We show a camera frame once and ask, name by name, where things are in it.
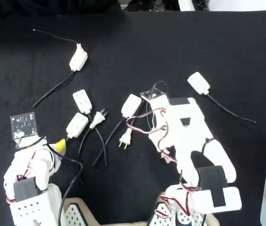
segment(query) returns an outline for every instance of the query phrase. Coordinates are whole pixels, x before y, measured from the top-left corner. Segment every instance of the power cord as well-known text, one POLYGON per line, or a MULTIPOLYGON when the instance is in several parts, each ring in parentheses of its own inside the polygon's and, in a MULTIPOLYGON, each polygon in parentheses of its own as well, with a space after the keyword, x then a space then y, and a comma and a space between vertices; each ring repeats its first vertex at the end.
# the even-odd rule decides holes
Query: power cord
MULTIPOLYGON (((93 122, 93 118, 92 118, 91 114, 88 113, 87 116, 90 119, 90 121, 93 122)), ((97 132, 97 134, 99 135, 101 143, 103 145, 105 167, 107 167, 108 166, 108 158, 107 158, 107 149, 106 149, 105 140, 104 140, 103 136, 101 135, 100 131, 97 129, 97 127, 94 126, 94 128, 95 128, 95 131, 97 132)))
POLYGON ((74 76, 74 71, 71 71, 67 78, 65 78, 63 81, 55 85, 51 90, 49 90, 44 96, 42 96, 39 100, 37 100, 33 107, 36 107, 40 102, 42 102, 45 98, 47 98, 50 94, 54 93, 59 87, 61 87, 66 82, 70 81, 72 77, 74 76))
POLYGON ((46 146, 54 153, 56 154, 57 156, 63 158, 63 159, 66 159, 68 161, 71 161, 71 162, 74 162, 76 164, 78 164, 80 166, 80 169, 79 169, 79 172, 76 174, 76 176, 73 178, 73 180, 71 181, 71 183, 69 184, 63 198, 62 198, 62 201, 61 201, 61 205, 59 207, 59 210, 58 210, 58 226, 61 226, 61 215, 62 215, 62 210, 63 210, 63 206, 64 206, 64 203, 65 203, 65 200, 72 188, 72 186, 74 185, 75 181, 80 177, 80 174, 82 173, 83 171, 83 165, 79 162, 79 161, 76 161, 74 159, 70 159, 66 156, 63 156, 61 155, 60 153, 56 152, 49 144, 46 144, 46 146))
POLYGON ((246 118, 242 118, 238 115, 236 115, 235 113, 231 112, 230 110, 226 109, 225 107, 223 107, 220 103, 218 103, 210 94, 209 94, 209 88, 210 85, 209 83, 205 80, 205 78, 199 73, 199 72, 195 72, 194 74, 192 74, 189 78, 188 78, 188 82, 189 84, 194 88, 194 90, 202 95, 206 95, 208 96, 216 105, 218 105, 220 108, 222 108, 223 110, 225 110, 226 112, 228 112, 229 114, 237 117, 238 119, 242 119, 245 121, 250 121, 253 123, 257 123, 254 120, 250 120, 250 119, 246 119, 246 118))
MULTIPOLYGON (((116 133, 116 131, 118 130, 118 128, 121 126, 121 124, 125 121, 125 118, 123 117, 118 124, 114 127, 114 129, 112 130, 112 132, 110 133, 109 137, 107 138, 105 145, 107 146, 108 143, 110 142, 111 138, 114 136, 114 134, 116 133)), ((99 155, 96 157, 96 159, 94 160, 94 162, 92 163, 92 166, 95 166, 98 161, 100 160, 101 156, 104 153, 104 148, 100 151, 99 155)))
POLYGON ((64 79, 63 81, 61 81, 59 84, 57 84, 51 90, 49 90, 44 96, 42 96, 37 102, 35 102, 34 105, 33 105, 33 107, 36 107, 46 97, 48 97, 50 94, 52 94, 53 92, 55 92, 57 90, 57 88, 61 87, 67 81, 70 81, 70 79, 74 75, 74 72, 81 70, 81 68, 86 63, 86 60, 88 58, 88 54, 84 51, 84 49, 82 48, 81 44, 79 42, 73 40, 73 39, 61 38, 61 37, 58 37, 56 35, 53 35, 53 34, 50 34, 48 32, 44 32, 44 31, 41 31, 41 30, 37 30, 37 29, 33 29, 33 31, 34 32, 40 32, 40 33, 49 35, 49 36, 54 37, 56 39, 65 40, 65 41, 69 41, 69 42, 74 42, 76 44, 76 51, 75 51, 74 55, 72 56, 72 58, 71 58, 71 60, 69 62, 69 66, 70 66, 71 73, 69 74, 69 76, 66 79, 64 79))
POLYGON ((204 214, 204 215, 203 215, 203 219, 202 219, 201 226, 204 226, 206 218, 207 218, 207 215, 204 214))
POLYGON ((51 37, 53 37, 53 38, 56 38, 56 39, 61 39, 61 40, 64 40, 64 41, 70 41, 70 42, 74 42, 75 44, 78 44, 78 42, 75 41, 75 40, 73 40, 73 39, 65 39, 65 38, 61 38, 61 37, 56 36, 56 35, 54 35, 54 34, 50 34, 50 33, 48 33, 48 32, 44 32, 44 31, 41 31, 41 30, 38 30, 38 29, 33 29, 33 31, 34 31, 34 32, 40 32, 40 33, 43 33, 43 34, 49 35, 49 36, 51 36, 51 37))
POLYGON ((215 102, 216 105, 218 105, 219 107, 221 107, 223 110, 225 110, 226 112, 228 112, 229 114, 237 117, 238 119, 242 119, 242 120, 245 120, 245 121, 250 121, 250 122, 253 122, 253 123, 257 123, 256 121, 254 120, 251 120, 251 119, 247 119, 247 118, 242 118, 240 116, 238 116, 237 114, 231 112, 230 110, 226 109, 225 107, 223 107, 220 103, 218 103, 209 93, 207 93, 207 96, 213 101, 215 102))
POLYGON ((76 156, 76 160, 77 160, 77 161, 80 161, 80 155, 81 155, 81 151, 82 151, 83 143, 84 143, 84 141, 85 141, 87 135, 89 134, 90 130, 91 130, 91 128, 88 128, 88 130, 86 131, 85 135, 84 135, 83 138, 82 138, 81 145, 80 145, 80 148, 78 149, 77 156, 76 156))

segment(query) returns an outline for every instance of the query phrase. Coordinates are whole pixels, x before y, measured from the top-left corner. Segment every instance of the black cable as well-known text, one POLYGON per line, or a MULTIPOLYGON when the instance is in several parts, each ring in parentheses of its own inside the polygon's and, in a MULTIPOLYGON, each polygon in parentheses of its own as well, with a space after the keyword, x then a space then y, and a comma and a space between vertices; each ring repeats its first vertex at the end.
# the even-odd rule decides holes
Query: black cable
MULTIPOLYGON (((91 114, 89 113, 87 115, 88 115, 90 121, 93 121, 91 114)), ((99 135, 101 143, 103 144, 105 167, 107 167, 108 166, 108 158, 107 158, 107 149, 106 149, 105 140, 96 126, 94 127, 94 129, 97 132, 97 134, 99 135)))
POLYGON ((26 149, 26 148, 32 147, 32 146, 36 145, 37 143, 41 142, 44 138, 45 138, 45 137, 40 137, 37 141, 35 141, 35 142, 33 142, 32 144, 27 145, 27 146, 25 146, 25 147, 18 147, 19 142, 20 142, 20 140, 19 140, 19 142, 18 142, 17 145, 16 145, 16 149, 18 149, 18 150, 20 151, 20 150, 23 150, 23 149, 26 149))
POLYGON ((54 38, 56 38, 56 39, 61 39, 61 40, 64 40, 64 41, 70 41, 70 42, 74 42, 75 44, 78 44, 78 42, 75 41, 75 40, 73 40, 73 39, 65 39, 65 38, 61 38, 61 37, 56 36, 56 35, 54 35, 54 34, 50 34, 50 33, 48 33, 48 32, 44 32, 44 31, 41 31, 41 30, 38 30, 38 29, 33 29, 33 31, 34 31, 34 32, 40 32, 40 33, 43 33, 43 34, 49 35, 49 36, 54 37, 54 38))
MULTIPOLYGON (((142 107, 143 103, 144 103, 144 100, 141 100, 141 104, 140 104, 139 107, 137 108, 135 115, 138 115, 138 114, 139 114, 139 111, 141 110, 141 107, 142 107)), ((107 140, 106 140, 106 143, 105 143, 106 146, 108 145, 108 143, 109 143, 109 141, 111 140, 111 138, 114 136, 114 134, 115 134, 115 132, 117 131, 117 129, 120 127, 120 125, 121 125, 121 124, 123 123, 123 121, 125 121, 125 120, 126 120, 126 118, 122 118, 122 119, 118 122, 118 124, 114 127, 114 129, 112 130, 112 132, 110 133, 109 137, 108 137, 107 140)), ((136 120, 136 118, 134 118, 134 119, 131 120, 131 123, 130 123, 131 126, 134 125, 135 120, 136 120)), ((92 163, 92 166, 95 166, 95 165, 98 163, 98 161, 100 160, 101 156, 103 155, 103 151, 104 151, 103 149, 100 151, 99 155, 96 157, 96 159, 95 159, 94 162, 92 163)))
POLYGON ((80 155, 81 155, 81 150, 82 150, 82 147, 83 147, 83 143, 84 143, 84 141, 85 141, 87 135, 89 134, 90 130, 91 130, 91 129, 88 128, 88 130, 86 131, 85 135, 84 135, 83 138, 82 138, 81 145, 80 145, 80 148, 78 149, 77 156, 76 156, 76 160, 77 160, 77 161, 80 161, 80 155))
POLYGON ((58 226, 61 226, 61 215, 62 215, 62 210, 63 210, 63 206, 64 206, 64 203, 65 203, 65 199, 67 198, 73 184, 75 183, 75 181, 79 178, 80 174, 82 173, 83 171, 83 165, 79 162, 79 161, 76 161, 74 159, 70 159, 66 156, 63 156, 61 155, 60 153, 56 152, 49 144, 46 144, 46 146, 54 153, 56 154, 57 156, 63 158, 63 159, 66 159, 68 161, 71 161, 71 162, 74 162, 76 164, 78 164, 80 166, 80 170, 79 172, 76 174, 76 176, 73 178, 73 180, 71 181, 71 183, 69 184, 63 198, 62 198, 62 202, 61 202, 61 205, 59 207, 59 210, 58 210, 58 226))
POLYGON ((202 146, 202 149, 201 149, 201 154, 204 154, 204 149, 205 149, 206 145, 207 145, 209 142, 213 141, 213 140, 215 140, 215 138, 211 138, 211 139, 209 139, 209 138, 205 138, 205 142, 204 142, 204 144, 203 144, 203 146, 202 146))
MULTIPOLYGON (((109 137, 106 140, 105 145, 107 146, 108 143, 110 142, 111 138, 114 136, 115 132, 117 131, 117 129, 120 127, 120 125, 125 121, 125 118, 123 117, 118 124, 114 127, 114 129, 112 130, 112 132, 110 133, 109 137)), ((93 161, 92 166, 95 166, 98 161, 100 160, 101 156, 104 153, 104 148, 100 151, 99 155, 96 157, 96 159, 93 161)))
POLYGON ((204 214, 204 215, 203 215, 203 219, 202 219, 201 226, 204 226, 206 218, 207 218, 207 215, 204 214))
POLYGON ((253 122, 253 123, 257 123, 256 121, 254 120, 251 120, 251 119, 246 119, 246 118, 242 118, 238 115, 236 115, 235 113, 231 112, 230 110, 226 109, 225 107, 223 107, 220 103, 218 103, 210 94, 207 94, 207 96, 215 102, 216 105, 218 105, 219 107, 221 107, 223 110, 225 110, 226 112, 228 112, 229 114, 232 114, 233 116, 239 118, 239 119, 242 119, 242 120, 245 120, 245 121, 250 121, 250 122, 253 122))
POLYGON ((65 82, 70 80, 72 76, 74 75, 74 71, 71 71, 71 73, 68 75, 67 78, 65 78, 63 81, 61 81, 59 84, 55 85, 51 90, 49 90, 44 96, 42 96, 37 102, 33 104, 33 107, 36 107, 40 102, 42 102, 46 97, 48 97, 50 94, 54 93, 58 87, 63 85, 65 82))

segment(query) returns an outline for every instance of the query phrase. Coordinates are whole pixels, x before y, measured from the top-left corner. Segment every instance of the black table surface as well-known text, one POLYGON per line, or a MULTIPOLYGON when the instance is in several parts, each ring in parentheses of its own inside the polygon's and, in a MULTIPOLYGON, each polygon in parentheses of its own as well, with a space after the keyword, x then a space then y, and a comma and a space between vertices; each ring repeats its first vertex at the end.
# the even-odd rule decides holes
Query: black table surface
MULTIPOLYGON (((99 126, 107 138, 120 120, 130 93, 148 90, 164 80, 170 97, 194 97, 206 122, 232 160, 242 209, 216 214, 222 226, 260 225, 266 174, 266 12, 132 13, 0 20, 0 225, 12 225, 5 202, 3 175, 13 160, 15 143, 9 117, 34 111, 39 135, 56 142, 78 112, 72 93, 86 89, 93 109, 107 108, 99 126), (69 73, 75 44, 53 39, 32 28, 80 42, 89 58, 73 81, 35 109, 32 104, 69 73), (243 117, 240 121, 198 95, 187 78, 199 71, 210 93, 243 117)), ((145 120, 136 126, 147 128, 145 120)), ((147 220, 157 195, 178 183, 174 164, 165 164, 147 136, 133 133, 132 145, 118 148, 123 126, 108 146, 109 167, 91 162, 101 144, 92 133, 83 148, 84 185, 70 197, 81 197, 101 224, 147 220)), ((67 156, 75 157, 82 136, 71 140, 67 156)), ((50 178, 62 193, 75 174, 63 162, 50 178)))

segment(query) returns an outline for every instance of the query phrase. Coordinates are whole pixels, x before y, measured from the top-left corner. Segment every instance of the circuit board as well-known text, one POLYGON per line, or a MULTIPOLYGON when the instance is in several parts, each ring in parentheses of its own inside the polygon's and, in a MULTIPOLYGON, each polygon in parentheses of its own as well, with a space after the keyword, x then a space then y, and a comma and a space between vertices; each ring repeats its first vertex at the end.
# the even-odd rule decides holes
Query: circuit board
POLYGON ((34 112, 11 116, 10 126, 13 140, 38 134, 34 112))

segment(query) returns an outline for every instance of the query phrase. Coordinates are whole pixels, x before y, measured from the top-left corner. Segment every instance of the white mounting plate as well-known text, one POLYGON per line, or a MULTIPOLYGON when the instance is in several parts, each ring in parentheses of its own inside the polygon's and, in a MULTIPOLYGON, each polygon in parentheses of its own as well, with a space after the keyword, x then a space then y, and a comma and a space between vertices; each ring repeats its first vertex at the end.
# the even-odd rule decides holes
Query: white mounting plate
POLYGON ((76 204, 69 205, 65 216, 69 226, 88 226, 76 204))
MULTIPOLYGON (((170 215, 171 213, 169 209, 167 208, 166 204, 163 202, 158 203, 157 210, 170 215)), ((156 214, 153 214, 152 219, 150 220, 148 226, 175 226, 175 225, 187 225, 187 226, 201 226, 202 225, 203 217, 195 212, 192 211, 190 216, 187 216, 182 209, 177 209, 176 215, 173 214, 171 218, 161 218, 156 214)))
MULTIPOLYGON (((61 192, 58 186, 48 185, 48 190, 36 197, 10 204, 10 211, 14 225, 30 225, 37 221, 43 225, 58 225, 58 210, 61 203, 61 192)), ((65 215, 62 212, 61 225, 65 224, 65 215)))

